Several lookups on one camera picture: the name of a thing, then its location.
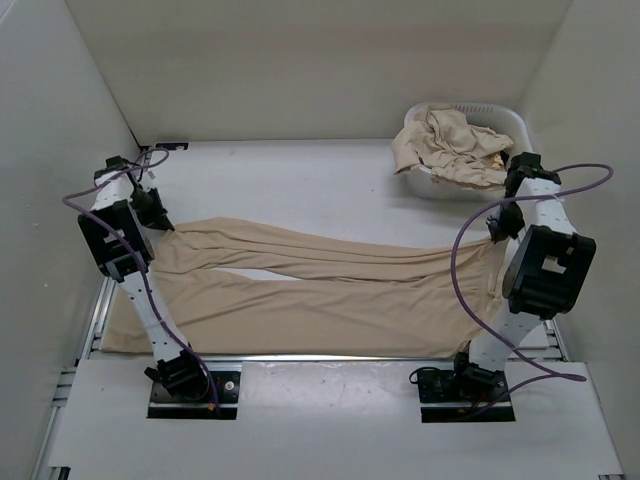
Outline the beige trousers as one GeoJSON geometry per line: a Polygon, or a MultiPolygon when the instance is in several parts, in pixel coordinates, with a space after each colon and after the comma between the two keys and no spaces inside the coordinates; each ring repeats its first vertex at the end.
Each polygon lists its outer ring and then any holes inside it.
{"type": "Polygon", "coordinates": [[[447,358],[501,304],[504,244],[419,249],[217,217],[155,244],[155,282],[201,354],[447,358]]]}

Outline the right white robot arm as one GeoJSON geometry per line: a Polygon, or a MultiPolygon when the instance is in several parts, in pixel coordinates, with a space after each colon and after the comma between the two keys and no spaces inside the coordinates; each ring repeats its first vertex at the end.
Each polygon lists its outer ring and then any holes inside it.
{"type": "Polygon", "coordinates": [[[538,154],[511,158],[501,200],[481,210],[492,243],[508,244],[498,264],[504,300],[491,322],[475,321],[481,334],[456,355],[449,387],[460,399],[497,389],[510,355],[541,322],[575,305],[596,253],[593,239],[577,232],[565,212],[558,171],[538,154]]]}

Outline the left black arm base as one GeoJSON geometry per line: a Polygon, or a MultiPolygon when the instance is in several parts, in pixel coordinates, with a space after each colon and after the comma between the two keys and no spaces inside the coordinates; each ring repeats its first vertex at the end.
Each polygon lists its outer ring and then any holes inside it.
{"type": "Polygon", "coordinates": [[[214,420],[237,419],[242,380],[239,363],[208,363],[209,374],[187,378],[167,390],[160,374],[147,368],[152,386],[147,407],[148,419],[214,420]]]}

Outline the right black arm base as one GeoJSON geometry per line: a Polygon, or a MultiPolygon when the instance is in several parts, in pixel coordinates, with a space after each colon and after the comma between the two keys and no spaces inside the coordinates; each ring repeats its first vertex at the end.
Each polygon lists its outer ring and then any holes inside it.
{"type": "Polygon", "coordinates": [[[505,423],[515,414],[503,371],[491,371],[458,353],[452,367],[424,366],[409,375],[418,389],[422,423],[505,423]]]}

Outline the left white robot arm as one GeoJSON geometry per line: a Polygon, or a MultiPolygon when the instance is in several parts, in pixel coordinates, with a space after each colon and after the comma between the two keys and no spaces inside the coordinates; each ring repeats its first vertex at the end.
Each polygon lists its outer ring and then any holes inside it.
{"type": "Polygon", "coordinates": [[[146,232],[174,226],[148,167],[111,157],[94,173],[90,191],[96,199],[89,210],[73,203],[75,194],[63,202],[79,213],[78,225],[99,270],[119,285],[137,313],[156,362],[145,374],[177,400],[215,403],[210,373],[154,285],[155,254],[146,232]]]}

